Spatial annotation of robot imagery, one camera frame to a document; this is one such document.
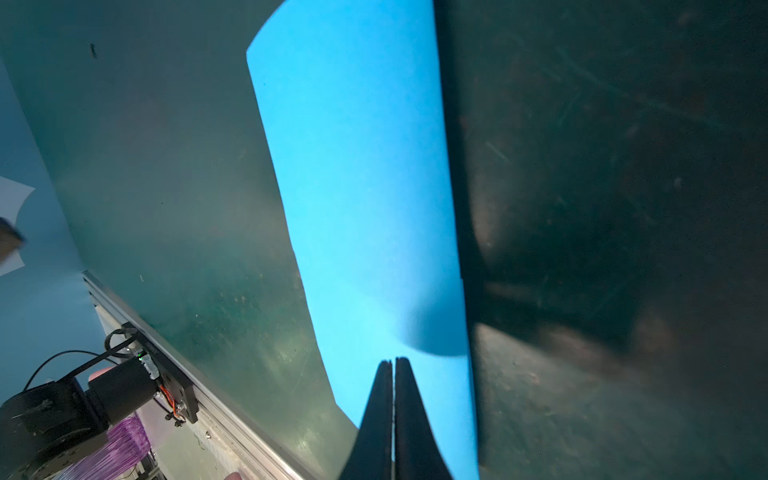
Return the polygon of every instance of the blue sheet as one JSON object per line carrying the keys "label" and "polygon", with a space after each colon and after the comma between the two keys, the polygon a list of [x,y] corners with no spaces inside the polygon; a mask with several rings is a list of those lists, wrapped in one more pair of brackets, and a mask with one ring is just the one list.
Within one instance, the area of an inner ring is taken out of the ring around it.
{"label": "blue sheet", "polygon": [[407,356],[456,480],[478,478],[431,0],[287,0],[247,51],[323,364],[359,426]]}

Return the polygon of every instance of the white cloud shape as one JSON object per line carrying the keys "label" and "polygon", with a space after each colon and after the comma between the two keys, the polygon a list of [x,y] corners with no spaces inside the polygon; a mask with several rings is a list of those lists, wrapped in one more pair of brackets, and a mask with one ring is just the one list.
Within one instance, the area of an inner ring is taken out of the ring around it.
{"label": "white cloud shape", "polygon": [[[25,200],[35,189],[28,185],[0,177],[0,217],[5,218],[11,225],[16,225],[18,211]],[[0,276],[18,270],[24,266],[24,260],[18,250],[0,262]]]}

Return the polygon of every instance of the folded blue paper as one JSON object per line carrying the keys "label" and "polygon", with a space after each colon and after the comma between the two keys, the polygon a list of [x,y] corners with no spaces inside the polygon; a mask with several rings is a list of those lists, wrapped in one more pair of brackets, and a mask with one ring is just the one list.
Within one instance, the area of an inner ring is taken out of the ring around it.
{"label": "folded blue paper", "polygon": [[455,480],[478,478],[431,0],[287,0],[247,51],[320,354],[360,425],[407,356]]}

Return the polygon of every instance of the purple brush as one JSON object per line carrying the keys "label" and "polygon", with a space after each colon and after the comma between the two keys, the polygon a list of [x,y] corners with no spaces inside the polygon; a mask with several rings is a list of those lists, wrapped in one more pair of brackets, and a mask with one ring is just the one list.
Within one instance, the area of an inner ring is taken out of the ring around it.
{"label": "purple brush", "polygon": [[56,480],[112,480],[149,452],[149,439],[136,415],[109,429],[107,439],[107,445],[62,470]]}

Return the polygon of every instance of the blurry brown object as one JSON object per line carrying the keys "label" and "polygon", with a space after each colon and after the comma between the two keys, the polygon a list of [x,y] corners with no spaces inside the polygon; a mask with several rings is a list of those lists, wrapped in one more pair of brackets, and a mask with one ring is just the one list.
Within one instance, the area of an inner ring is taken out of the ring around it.
{"label": "blurry brown object", "polygon": [[0,218],[0,262],[19,248],[24,239],[5,218]]}

